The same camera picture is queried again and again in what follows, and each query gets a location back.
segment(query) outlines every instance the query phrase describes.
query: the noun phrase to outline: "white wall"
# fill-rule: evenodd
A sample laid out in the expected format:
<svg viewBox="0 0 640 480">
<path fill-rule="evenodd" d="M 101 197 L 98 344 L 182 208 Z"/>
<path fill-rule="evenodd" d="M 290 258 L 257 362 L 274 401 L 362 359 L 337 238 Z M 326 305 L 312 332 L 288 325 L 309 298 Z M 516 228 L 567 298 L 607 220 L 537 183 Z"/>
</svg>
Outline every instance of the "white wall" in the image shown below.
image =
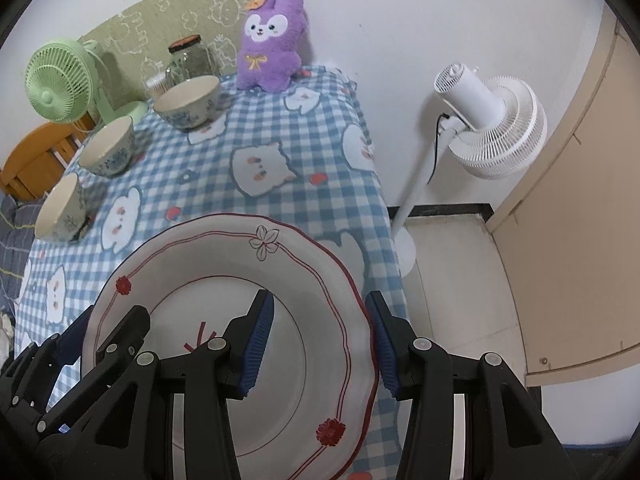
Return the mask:
<svg viewBox="0 0 640 480">
<path fill-rule="evenodd" d="M 24 67 L 50 38 L 78 38 L 140 0 L 34 0 L 0 50 L 0 164 L 42 119 L 24 95 Z M 453 60 L 484 76 L 514 75 L 537 92 L 555 129 L 593 49 L 602 0 L 305 0 L 314 61 L 359 84 L 387 201 L 397 203 L 440 105 L 425 104 Z M 421 203 L 490 202 L 517 183 L 476 180 L 449 157 Z"/>
<path fill-rule="evenodd" d="M 563 444 L 608 444 L 640 422 L 640 365 L 600 377 L 542 387 L 542 412 Z"/>
</svg>

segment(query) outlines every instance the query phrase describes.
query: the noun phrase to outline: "glass jar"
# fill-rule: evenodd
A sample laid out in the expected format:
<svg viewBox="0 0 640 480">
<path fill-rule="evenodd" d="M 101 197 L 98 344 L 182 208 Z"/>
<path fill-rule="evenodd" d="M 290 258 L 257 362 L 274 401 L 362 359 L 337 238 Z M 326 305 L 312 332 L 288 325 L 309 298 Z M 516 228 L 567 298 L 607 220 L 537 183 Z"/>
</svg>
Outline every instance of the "glass jar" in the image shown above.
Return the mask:
<svg viewBox="0 0 640 480">
<path fill-rule="evenodd" d="M 209 49 L 202 44 L 199 34 L 187 36 L 169 45 L 172 59 L 166 69 L 169 86 L 187 81 L 199 75 L 218 75 Z"/>
</svg>

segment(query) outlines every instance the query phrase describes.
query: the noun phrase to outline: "screw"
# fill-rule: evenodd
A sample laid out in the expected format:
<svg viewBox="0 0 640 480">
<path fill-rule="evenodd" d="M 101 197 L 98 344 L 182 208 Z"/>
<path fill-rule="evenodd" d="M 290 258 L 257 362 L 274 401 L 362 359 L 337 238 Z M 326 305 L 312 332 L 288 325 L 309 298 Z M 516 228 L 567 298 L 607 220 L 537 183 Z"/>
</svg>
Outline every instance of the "screw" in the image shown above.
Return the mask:
<svg viewBox="0 0 640 480">
<path fill-rule="evenodd" d="M 213 339 L 209 339 L 207 342 L 207 348 L 209 350 L 222 350 L 226 346 L 226 341 L 221 337 L 215 337 Z"/>
<path fill-rule="evenodd" d="M 484 356 L 484 360 L 491 366 L 498 366 L 502 363 L 502 358 L 494 352 L 489 352 L 488 354 L 486 354 Z"/>
<path fill-rule="evenodd" d="M 428 350 L 431 348 L 431 341 L 425 337 L 418 337 L 414 339 L 414 348 L 417 350 Z"/>
<path fill-rule="evenodd" d="M 138 356 L 136 362 L 140 366 L 147 366 L 154 361 L 154 355 L 151 352 L 143 352 Z"/>
</svg>

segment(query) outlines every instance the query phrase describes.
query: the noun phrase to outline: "striped fabric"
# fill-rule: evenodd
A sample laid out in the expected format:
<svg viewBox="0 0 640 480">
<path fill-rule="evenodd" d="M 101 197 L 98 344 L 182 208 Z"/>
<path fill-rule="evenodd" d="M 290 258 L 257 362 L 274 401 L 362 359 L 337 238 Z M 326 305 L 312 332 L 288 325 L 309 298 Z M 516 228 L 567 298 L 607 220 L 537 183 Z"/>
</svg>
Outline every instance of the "striped fabric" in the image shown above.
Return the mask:
<svg viewBox="0 0 640 480">
<path fill-rule="evenodd" d="M 0 312 L 12 317 L 41 206 L 42 200 L 18 206 L 13 197 L 0 191 Z"/>
</svg>

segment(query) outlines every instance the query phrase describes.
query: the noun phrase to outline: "red heart print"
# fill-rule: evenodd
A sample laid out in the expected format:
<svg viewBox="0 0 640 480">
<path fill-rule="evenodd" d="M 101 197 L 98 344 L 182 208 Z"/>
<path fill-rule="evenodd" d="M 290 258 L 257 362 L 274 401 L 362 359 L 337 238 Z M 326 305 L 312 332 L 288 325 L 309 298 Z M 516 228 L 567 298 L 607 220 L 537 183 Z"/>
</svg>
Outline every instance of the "red heart print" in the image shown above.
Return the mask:
<svg viewBox="0 0 640 480">
<path fill-rule="evenodd" d="M 314 173 L 309 177 L 309 182 L 311 182 L 314 186 L 320 186 L 327 180 L 329 180 L 329 177 L 326 173 Z"/>
<path fill-rule="evenodd" d="M 166 219 L 169 221 L 173 221 L 178 217 L 178 215 L 181 212 L 182 212 L 182 209 L 180 209 L 178 206 L 170 207 L 169 209 L 166 210 Z"/>
</svg>

